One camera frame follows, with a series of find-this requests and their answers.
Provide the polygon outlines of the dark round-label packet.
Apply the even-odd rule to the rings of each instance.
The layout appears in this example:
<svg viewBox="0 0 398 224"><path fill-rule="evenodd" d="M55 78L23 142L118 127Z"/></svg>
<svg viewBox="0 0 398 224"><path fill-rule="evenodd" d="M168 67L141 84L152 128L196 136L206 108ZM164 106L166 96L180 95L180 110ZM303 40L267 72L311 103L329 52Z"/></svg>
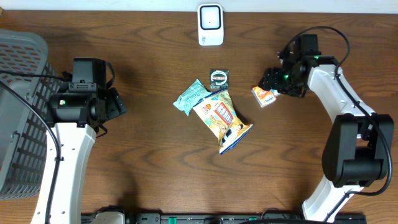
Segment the dark round-label packet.
<svg viewBox="0 0 398 224"><path fill-rule="evenodd" d="M212 90L229 88L229 70L210 70L210 88Z"/></svg>

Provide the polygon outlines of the yellow snack bag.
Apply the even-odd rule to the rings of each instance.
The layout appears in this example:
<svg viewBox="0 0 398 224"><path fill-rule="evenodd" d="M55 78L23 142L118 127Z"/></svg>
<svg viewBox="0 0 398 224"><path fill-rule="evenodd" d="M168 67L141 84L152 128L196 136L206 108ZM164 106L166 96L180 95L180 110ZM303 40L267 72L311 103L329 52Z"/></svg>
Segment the yellow snack bag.
<svg viewBox="0 0 398 224"><path fill-rule="evenodd" d="M244 124L238 118L227 90L206 96L193 109L218 138L220 154L234 148L253 127L252 124Z"/></svg>

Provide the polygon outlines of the teal wet wipes pack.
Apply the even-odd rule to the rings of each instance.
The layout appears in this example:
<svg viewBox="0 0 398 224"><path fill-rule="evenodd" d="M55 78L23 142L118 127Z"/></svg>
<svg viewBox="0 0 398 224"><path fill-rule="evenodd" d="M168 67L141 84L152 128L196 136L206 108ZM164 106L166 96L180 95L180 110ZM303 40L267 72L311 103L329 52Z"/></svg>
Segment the teal wet wipes pack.
<svg viewBox="0 0 398 224"><path fill-rule="evenodd" d="M205 86L196 79L178 98L173 105L188 116L191 109L203 98L210 95Z"/></svg>

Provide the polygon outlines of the orange tissue pack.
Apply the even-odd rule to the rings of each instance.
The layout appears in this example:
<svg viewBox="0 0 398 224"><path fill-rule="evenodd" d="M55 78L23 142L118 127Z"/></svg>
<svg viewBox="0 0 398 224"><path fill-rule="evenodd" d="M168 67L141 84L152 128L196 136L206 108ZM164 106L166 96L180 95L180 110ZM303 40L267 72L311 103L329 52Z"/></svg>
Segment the orange tissue pack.
<svg viewBox="0 0 398 224"><path fill-rule="evenodd" d="M251 92L261 108L264 108L277 100L277 97L272 91L265 91L258 86L253 87Z"/></svg>

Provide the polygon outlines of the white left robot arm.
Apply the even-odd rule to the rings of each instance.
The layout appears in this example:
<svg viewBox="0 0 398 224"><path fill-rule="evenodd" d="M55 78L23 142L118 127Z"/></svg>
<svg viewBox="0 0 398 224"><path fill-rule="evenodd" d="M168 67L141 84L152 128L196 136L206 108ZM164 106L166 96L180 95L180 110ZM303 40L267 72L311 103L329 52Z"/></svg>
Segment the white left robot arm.
<svg viewBox="0 0 398 224"><path fill-rule="evenodd" d="M72 77L46 106L47 155L32 223L81 223L81 199L91 150L105 122L127 108L113 87L109 62L75 58Z"/></svg>

